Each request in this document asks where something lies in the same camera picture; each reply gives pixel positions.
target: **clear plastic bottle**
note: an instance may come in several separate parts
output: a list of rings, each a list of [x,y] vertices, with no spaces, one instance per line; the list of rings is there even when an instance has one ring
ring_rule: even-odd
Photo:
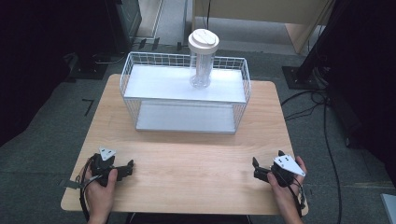
[[[219,47],[219,38],[205,29],[198,29],[189,36],[190,84],[197,89],[210,85],[215,53]]]

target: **metal wire mesh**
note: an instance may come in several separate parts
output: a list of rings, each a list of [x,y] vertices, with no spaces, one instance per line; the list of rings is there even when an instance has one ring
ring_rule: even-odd
[[[121,79],[120,79],[120,93],[123,96],[124,102],[128,107],[128,110],[133,117],[134,125],[137,129],[137,122],[139,112],[141,110],[142,100],[131,99],[125,96],[125,91],[128,86],[128,81],[132,73],[134,65],[147,65],[147,66],[166,66],[166,67],[190,67],[191,56],[180,55],[180,54],[162,54],[162,53],[146,53],[146,52],[131,52],[128,55],[127,61],[124,65]],[[238,70],[241,72],[243,80],[243,88],[245,94],[244,104],[228,104],[232,107],[233,115],[233,132],[236,132],[237,127],[242,119],[248,100],[250,98],[250,79],[248,73],[248,64],[244,58],[230,58],[230,57],[215,57],[214,69],[226,69],[226,70]],[[192,102],[192,101],[175,101],[164,99],[163,101],[158,99],[152,99],[151,104],[156,105],[175,105],[178,107],[185,107],[186,111],[188,107],[192,106],[205,106],[205,107],[218,107],[223,108],[223,102]]]

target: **wire basket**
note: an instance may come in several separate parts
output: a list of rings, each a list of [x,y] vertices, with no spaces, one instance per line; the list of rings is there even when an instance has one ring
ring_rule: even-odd
[[[215,57],[211,85],[190,85],[190,55],[130,52],[120,93],[138,131],[236,133],[250,98],[244,58]]]

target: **white lid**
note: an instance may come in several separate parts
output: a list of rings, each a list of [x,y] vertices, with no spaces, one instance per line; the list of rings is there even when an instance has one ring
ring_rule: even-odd
[[[219,38],[205,29],[198,29],[189,35],[189,48],[198,54],[212,54],[218,50]]]

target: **table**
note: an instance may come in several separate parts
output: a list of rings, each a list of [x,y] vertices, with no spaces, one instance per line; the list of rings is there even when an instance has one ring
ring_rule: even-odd
[[[112,75],[70,178],[102,146],[117,150],[115,166],[135,163],[133,175],[117,183],[113,211],[279,214],[270,185],[253,177],[252,157],[271,165],[279,150],[293,151],[275,84],[251,84],[236,134],[138,132],[120,95],[120,75]],[[80,211],[78,197],[79,190],[67,189],[62,209]]]
[[[210,3],[210,18],[286,23],[297,53],[319,24],[325,24],[333,0],[216,0]],[[195,17],[206,17],[209,0],[193,0],[192,30]]]

